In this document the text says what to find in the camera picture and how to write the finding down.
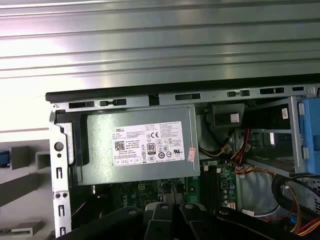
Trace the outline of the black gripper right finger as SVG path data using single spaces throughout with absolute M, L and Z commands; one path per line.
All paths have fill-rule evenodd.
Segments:
M 232 208 L 223 207 L 210 214 L 198 204 L 180 206 L 188 237 L 193 240 L 302 240 L 281 227 Z

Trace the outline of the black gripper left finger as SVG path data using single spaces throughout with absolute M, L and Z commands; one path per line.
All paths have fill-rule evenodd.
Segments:
M 173 209 L 159 203 L 152 218 L 141 209 L 128 206 L 109 213 L 71 232 L 58 240 L 172 240 Z

